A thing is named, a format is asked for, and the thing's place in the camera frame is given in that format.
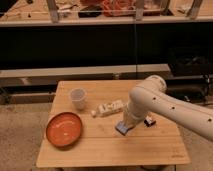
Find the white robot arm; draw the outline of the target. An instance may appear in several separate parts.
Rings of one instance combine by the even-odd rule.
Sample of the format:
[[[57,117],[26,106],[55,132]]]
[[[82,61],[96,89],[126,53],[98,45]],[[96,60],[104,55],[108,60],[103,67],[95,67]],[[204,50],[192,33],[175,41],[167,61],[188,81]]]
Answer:
[[[158,75],[133,87],[124,109],[124,126],[134,128],[149,112],[154,112],[213,141],[213,110],[168,96],[166,89],[166,82]]]

